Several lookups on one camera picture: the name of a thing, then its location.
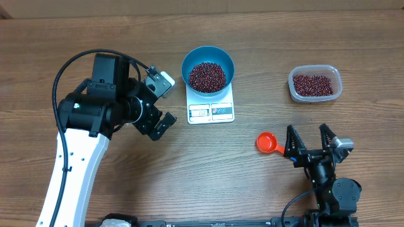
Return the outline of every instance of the clear plastic container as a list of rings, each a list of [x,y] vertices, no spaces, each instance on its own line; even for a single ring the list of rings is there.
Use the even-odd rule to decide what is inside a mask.
[[[296,93],[295,86],[293,85],[293,77],[298,75],[314,76],[322,75],[331,80],[331,87],[333,88],[334,95],[328,96],[301,96]],[[325,102],[338,98],[342,93],[342,81],[338,70],[335,67],[329,65],[310,65],[296,67],[289,74],[289,90],[290,96],[293,101],[299,103],[314,103]]]

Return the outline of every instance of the blue bowl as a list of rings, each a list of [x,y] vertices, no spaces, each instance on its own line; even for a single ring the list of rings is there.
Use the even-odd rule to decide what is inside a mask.
[[[223,89],[212,93],[204,93],[193,89],[189,85],[189,73],[192,71],[194,66],[201,64],[202,62],[216,63],[222,67],[223,71],[226,74],[226,86],[224,86]],[[224,50],[212,46],[198,47],[197,49],[191,51],[187,56],[185,56],[181,67],[182,78],[187,84],[188,88],[196,94],[202,96],[215,96],[220,94],[232,82],[234,71],[234,63],[232,58]]]

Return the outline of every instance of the bowl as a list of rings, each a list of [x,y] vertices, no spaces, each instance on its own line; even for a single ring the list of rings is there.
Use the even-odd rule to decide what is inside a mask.
[[[220,91],[205,93],[197,91],[189,85],[189,73],[194,66],[201,64],[202,62],[216,63],[222,67],[226,74],[226,85]],[[220,94],[232,82],[234,71],[235,69],[232,58],[226,53],[226,51],[213,46],[198,47],[197,49],[192,50],[187,56],[185,56],[181,66],[182,79],[189,89],[201,96],[215,96]]]
[[[322,75],[330,79],[331,87],[333,88],[333,95],[328,96],[301,96],[296,92],[293,84],[293,77],[298,75],[314,76]],[[296,67],[289,74],[289,91],[293,101],[298,103],[315,103],[331,101],[338,98],[342,93],[342,80],[338,70],[329,65],[310,65]]]

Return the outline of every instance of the white kitchen scale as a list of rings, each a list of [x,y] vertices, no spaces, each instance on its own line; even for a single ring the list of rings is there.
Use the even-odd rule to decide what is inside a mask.
[[[215,96],[201,96],[186,86],[187,119],[190,124],[212,124],[234,121],[233,90],[230,83]]]

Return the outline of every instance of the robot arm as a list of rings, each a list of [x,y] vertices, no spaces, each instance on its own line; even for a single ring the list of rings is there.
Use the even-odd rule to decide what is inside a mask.
[[[89,50],[84,53],[92,52],[118,53],[113,50]],[[147,134],[155,141],[176,121],[168,112],[160,120],[162,112],[154,106],[161,96],[167,97],[175,88],[175,81],[154,66],[146,67],[129,56],[119,54],[96,54],[92,78],[84,80],[57,108],[64,138],[60,133],[57,135],[54,171],[38,227],[84,226],[98,166],[112,134],[124,124],[133,124],[143,135]],[[138,80],[129,78],[129,64],[138,72]],[[136,64],[146,68],[148,76],[144,81],[140,81]],[[67,160],[62,139],[66,140]]]

